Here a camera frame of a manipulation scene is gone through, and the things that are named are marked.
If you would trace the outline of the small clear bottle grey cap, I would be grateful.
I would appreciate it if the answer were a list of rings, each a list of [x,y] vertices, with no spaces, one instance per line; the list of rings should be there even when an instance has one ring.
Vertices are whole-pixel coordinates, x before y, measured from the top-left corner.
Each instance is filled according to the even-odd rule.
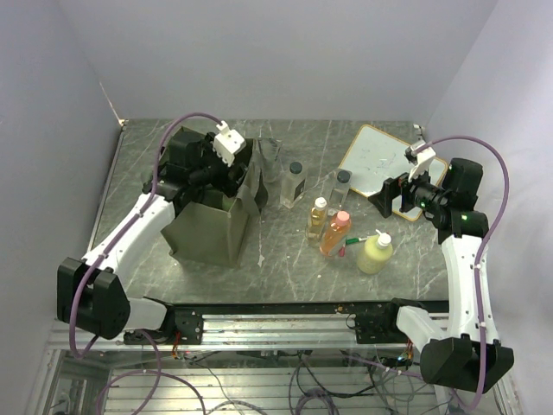
[[[334,185],[328,198],[329,216],[337,214],[343,207],[350,190],[352,172],[346,169],[338,169],[335,174]]]

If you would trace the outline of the orange bottle pink cap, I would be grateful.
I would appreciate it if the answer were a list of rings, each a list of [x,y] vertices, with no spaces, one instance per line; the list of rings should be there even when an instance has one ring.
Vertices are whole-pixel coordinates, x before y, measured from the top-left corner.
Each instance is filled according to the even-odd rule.
[[[336,255],[345,245],[351,227],[351,215],[343,210],[338,211],[329,221],[327,229],[321,239],[321,254],[327,257]]]

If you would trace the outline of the olive canvas bag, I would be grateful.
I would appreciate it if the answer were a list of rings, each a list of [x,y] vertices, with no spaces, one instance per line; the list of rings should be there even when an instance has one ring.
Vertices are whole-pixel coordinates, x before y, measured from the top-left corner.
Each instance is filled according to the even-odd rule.
[[[246,140],[251,160],[237,194],[225,195],[211,185],[196,185],[200,159],[206,150],[214,151],[214,136],[181,127],[162,147],[157,184],[153,186],[149,179],[143,192],[154,190],[174,209],[174,219],[161,230],[174,259],[236,267],[246,228],[260,215],[268,191],[256,139]]]

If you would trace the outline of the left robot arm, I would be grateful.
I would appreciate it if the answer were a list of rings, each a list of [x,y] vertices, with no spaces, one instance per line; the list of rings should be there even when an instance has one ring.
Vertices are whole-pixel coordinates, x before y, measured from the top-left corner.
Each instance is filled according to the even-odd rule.
[[[163,237],[176,262],[238,265],[247,225],[266,202],[257,140],[236,131],[181,127],[159,151],[156,174],[123,220],[80,259],[57,271],[57,318],[94,338],[136,329],[154,342],[182,333],[181,306],[134,296],[124,280]]]

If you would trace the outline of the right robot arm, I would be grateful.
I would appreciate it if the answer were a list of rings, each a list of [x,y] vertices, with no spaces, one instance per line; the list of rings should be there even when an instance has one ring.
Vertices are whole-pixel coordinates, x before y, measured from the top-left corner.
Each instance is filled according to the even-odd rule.
[[[475,210],[483,176],[480,164],[451,160],[442,184],[429,173],[403,173],[384,180],[368,200],[385,218],[394,199],[401,210],[420,208],[438,234],[448,275],[448,326],[442,329],[424,306],[402,298],[385,307],[380,326],[391,342],[406,336],[420,353],[423,380],[435,386],[487,393],[513,366],[514,353],[502,345],[493,321],[486,274],[488,218]]]

